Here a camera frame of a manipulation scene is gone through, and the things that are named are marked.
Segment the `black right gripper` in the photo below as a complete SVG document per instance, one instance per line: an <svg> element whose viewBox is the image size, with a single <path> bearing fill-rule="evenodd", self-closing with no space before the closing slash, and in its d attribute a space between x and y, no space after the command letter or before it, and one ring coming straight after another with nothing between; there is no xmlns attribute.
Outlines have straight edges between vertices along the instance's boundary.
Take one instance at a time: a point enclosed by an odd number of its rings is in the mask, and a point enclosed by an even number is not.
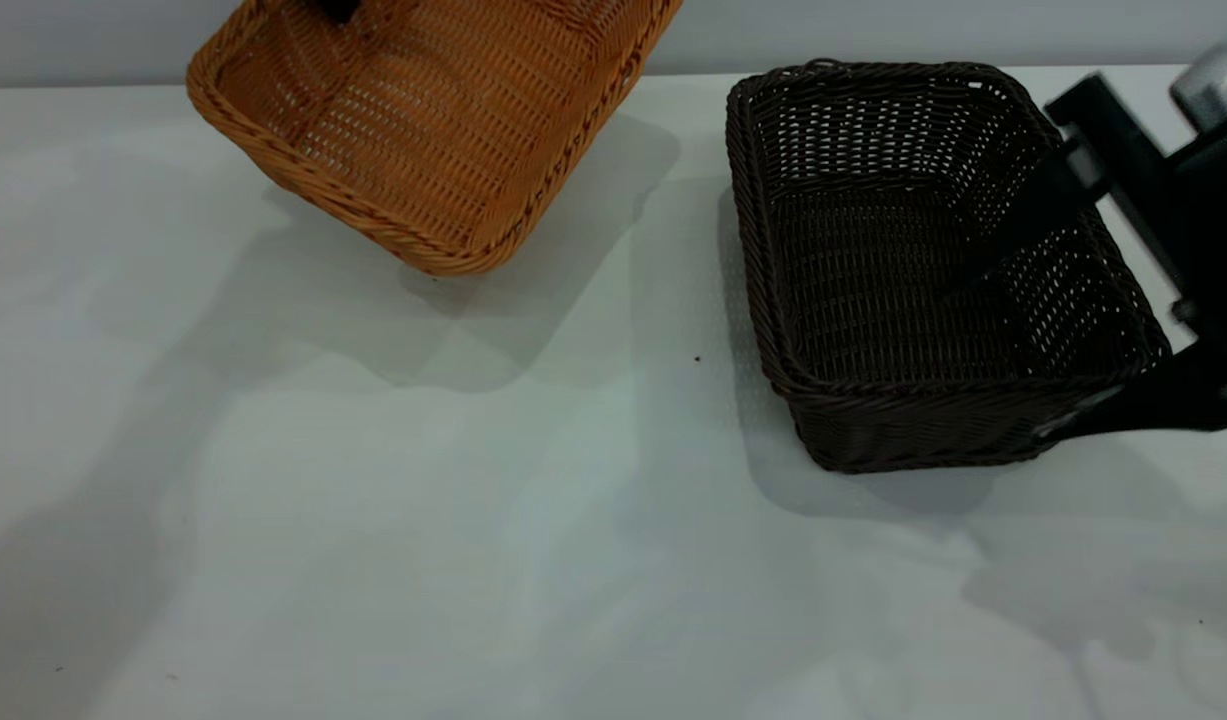
<svg viewBox="0 0 1227 720"><path fill-rule="evenodd" d="M1072 224L1110 193L1191 310L1198 341L1120 386L1038 424L1037 442L1133 431L1227 429L1227 118L1164 155L1106 77L1080 79L1044 108L1063 144L1040 159L971 260L971 286L1016 251Z"/></svg>

